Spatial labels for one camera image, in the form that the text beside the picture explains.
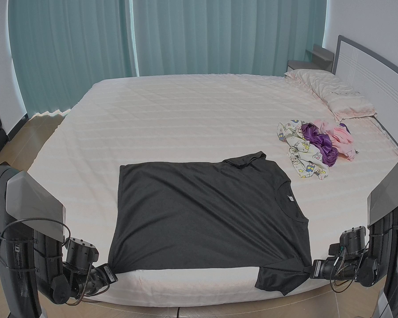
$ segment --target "pillowcase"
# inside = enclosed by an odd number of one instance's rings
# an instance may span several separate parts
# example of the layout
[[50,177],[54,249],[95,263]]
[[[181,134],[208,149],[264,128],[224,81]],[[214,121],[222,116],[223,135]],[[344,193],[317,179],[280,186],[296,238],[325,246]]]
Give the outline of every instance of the pillowcase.
[[285,75],[305,84],[329,107],[337,121],[376,115],[367,98],[344,84],[334,74],[323,70],[293,70]]

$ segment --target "white cartoon print cloth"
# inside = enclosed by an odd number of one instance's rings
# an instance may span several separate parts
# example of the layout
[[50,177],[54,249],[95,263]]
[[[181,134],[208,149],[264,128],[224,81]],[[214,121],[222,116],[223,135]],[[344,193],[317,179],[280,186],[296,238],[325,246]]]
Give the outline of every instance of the white cartoon print cloth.
[[308,178],[316,174],[319,179],[323,180],[329,174],[329,166],[323,163],[320,150],[303,137],[301,130],[303,123],[306,122],[291,120],[285,125],[279,123],[277,135],[279,140],[287,141],[289,144],[287,155],[299,177]]

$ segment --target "sticker label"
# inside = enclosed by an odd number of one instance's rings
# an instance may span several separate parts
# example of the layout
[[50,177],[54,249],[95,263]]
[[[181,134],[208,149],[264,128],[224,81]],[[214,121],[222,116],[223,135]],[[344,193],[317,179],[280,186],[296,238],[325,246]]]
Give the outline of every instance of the sticker label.
[[321,267],[321,260],[317,262],[317,267],[315,268],[314,277],[318,277],[318,274],[320,273],[320,267]]
[[103,268],[105,269],[105,272],[106,272],[106,274],[108,275],[109,279],[110,279],[112,282],[114,282],[114,281],[115,281],[115,278],[114,278],[114,276],[112,275],[112,272],[111,272],[111,270],[109,269],[109,266],[106,265],[106,266],[104,266]]

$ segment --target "pink cloth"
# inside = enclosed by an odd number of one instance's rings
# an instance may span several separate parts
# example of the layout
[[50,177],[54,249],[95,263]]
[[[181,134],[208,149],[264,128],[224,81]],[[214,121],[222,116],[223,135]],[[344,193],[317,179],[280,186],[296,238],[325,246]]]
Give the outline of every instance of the pink cloth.
[[318,127],[319,133],[329,135],[332,145],[339,153],[344,154],[350,161],[354,160],[355,149],[352,145],[354,139],[345,127],[321,119],[313,121],[313,124]]

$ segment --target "pile of clothes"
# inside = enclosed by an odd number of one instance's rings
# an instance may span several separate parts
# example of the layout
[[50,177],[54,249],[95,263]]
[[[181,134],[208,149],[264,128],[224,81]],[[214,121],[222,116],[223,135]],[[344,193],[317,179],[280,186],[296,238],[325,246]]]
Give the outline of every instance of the pile of clothes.
[[323,180],[339,154],[350,161],[355,157],[354,139],[343,123],[291,120],[285,125],[279,123],[277,135],[289,144],[287,155],[301,178],[316,174]]

